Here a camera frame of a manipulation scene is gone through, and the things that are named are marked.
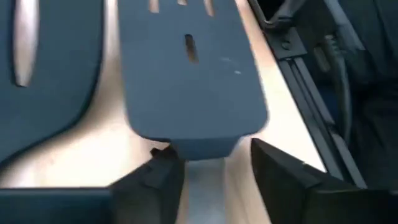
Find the wooden surface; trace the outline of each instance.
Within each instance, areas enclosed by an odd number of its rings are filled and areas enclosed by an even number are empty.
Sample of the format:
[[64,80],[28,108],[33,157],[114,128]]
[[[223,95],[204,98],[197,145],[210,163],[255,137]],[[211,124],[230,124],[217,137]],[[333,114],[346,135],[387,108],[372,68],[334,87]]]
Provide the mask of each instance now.
[[[71,130],[14,161],[0,175],[1,187],[106,186],[148,161],[152,147],[166,146],[140,138],[127,123],[121,89],[116,4],[116,0],[106,1],[106,56],[88,112]],[[263,89],[266,90],[269,110],[267,125],[254,137],[325,170],[249,4],[246,0],[236,0],[236,4],[256,58]],[[29,12],[32,4],[26,6],[19,18],[17,31],[25,37],[34,37],[31,32],[35,24]],[[31,40],[25,38],[21,41],[18,50],[30,55],[29,49],[34,49]],[[29,57],[23,60],[30,63]],[[269,223],[252,174],[249,143],[249,138],[243,138],[232,155],[226,158],[228,223]],[[188,190],[189,186],[185,184],[178,223],[185,223]]]

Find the black metal frame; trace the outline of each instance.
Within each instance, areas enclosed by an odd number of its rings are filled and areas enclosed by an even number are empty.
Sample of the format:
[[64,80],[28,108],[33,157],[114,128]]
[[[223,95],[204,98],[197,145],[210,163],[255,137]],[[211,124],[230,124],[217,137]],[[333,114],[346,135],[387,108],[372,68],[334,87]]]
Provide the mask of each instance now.
[[[289,4],[289,2],[291,0],[286,0],[284,4]],[[310,34],[306,33],[308,29],[301,29],[301,25],[306,22],[305,26],[307,26],[312,19],[314,20],[311,17],[312,13],[305,12],[316,9],[318,15],[324,14],[324,18],[316,18],[318,20],[325,19],[324,29],[319,30],[321,33],[333,32],[333,29],[337,29],[341,21],[334,19],[333,12],[325,1],[304,0],[301,2],[301,8],[295,9],[291,17],[279,19],[275,13],[272,20],[276,25],[270,26],[270,21],[265,20],[257,0],[249,0],[327,171],[333,177],[366,188],[366,183],[356,167],[346,143],[337,133],[335,122],[303,60],[304,56],[309,53],[300,36]],[[294,17],[296,13],[299,13],[301,18],[296,19]]]

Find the cable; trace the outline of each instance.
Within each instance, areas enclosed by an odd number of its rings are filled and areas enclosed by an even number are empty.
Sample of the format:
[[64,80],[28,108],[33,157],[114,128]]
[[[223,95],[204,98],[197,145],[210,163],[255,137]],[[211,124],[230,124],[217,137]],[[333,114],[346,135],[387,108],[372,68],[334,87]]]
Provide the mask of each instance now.
[[351,137],[351,127],[353,123],[351,90],[349,87],[349,78],[346,69],[346,63],[338,42],[334,35],[325,36],[325,53],[329,58],[333,71],[333,84],[338,95],[338,104],[340,107],[340,133],[343,135],[347,145]]

